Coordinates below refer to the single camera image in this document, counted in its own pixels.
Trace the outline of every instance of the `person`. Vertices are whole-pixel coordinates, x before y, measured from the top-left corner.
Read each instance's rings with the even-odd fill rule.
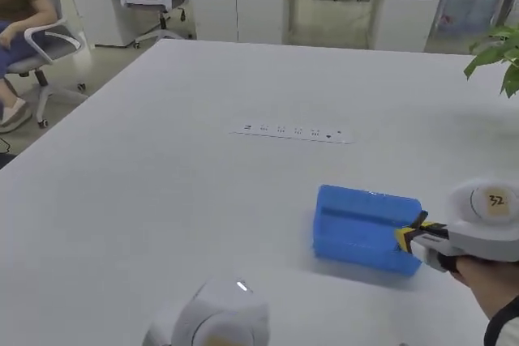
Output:
[[[456,280],[468,286],[490,319],[484,346],[519,345],[519,264],[457,260]]]
[[[28,28],[56,22],[56,10],[50,0],[0,0],[0,103],[3,107],[0,133],[13,131],[31,117],[28,104],[7,86],[7,67],[31,57],[35,49],[24,39]],[[33,35],[43,45],[45,34]]]

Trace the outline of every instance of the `water bottle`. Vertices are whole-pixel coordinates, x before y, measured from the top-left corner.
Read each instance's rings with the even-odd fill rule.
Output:
[[[475,0],[442,0],[438,32],[461,35],[466,31],[467,18]]]
[[[467,19],[467,29],[473,34],[488,32],[500,0],[475,0]]]

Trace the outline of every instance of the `woman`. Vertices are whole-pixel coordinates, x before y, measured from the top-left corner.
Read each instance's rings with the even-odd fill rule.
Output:
[[[31,117],[27,102],[17,97],[4,79],[10,64],[35,53],[24,39],[24,31],[57,19],[50,0],[0,0],[0,104],[3,106],[0,134],[13,131]],[[38,45],[43,45],[43,40],[43,32],[35,34]]]

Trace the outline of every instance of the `white round device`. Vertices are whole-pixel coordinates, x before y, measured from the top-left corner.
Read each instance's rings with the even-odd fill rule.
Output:
[[[244,280],[208,281],[180,312],[165,310],[143,346],[267,346],[268,305]]]
[[[519,220],[519,198],[513,186],[501,180],[467,182],[451,193],[450,203],[454,223],[511,224]]]

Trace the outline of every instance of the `chair base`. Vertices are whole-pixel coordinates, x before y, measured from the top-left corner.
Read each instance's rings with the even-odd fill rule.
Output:
[[[44,113],[47,101],[49,101],[50,96],[62,96],[67,101],[76,104],[81,104],[88,99],[88,96],[84,95],[83,93],[72,91],[64,86],[49,84],[42,70],[35,70],[35,76],[38,80],[38,84],[34,84],[33,89],[29,91],[28,94],[34,92],[35,90],[37,91],[38,96],[36,102],[34,102],[36,103],[34,115],[38,125],[40,125],[41,128],[47,127],[47,121],[44,119]],[[83,90],[84,84],[78,82],[75,86]]]
[[[170,30],[153,30],[152,32],[147,32],[142,36],[135,38],[135,43],[138,45],[140,42],[145,40],[155,39],[155,41],[161,40],[162,38],[172,38],[174,40],[183,40],[184,37],[179,36],[175,32],[171,32]]]

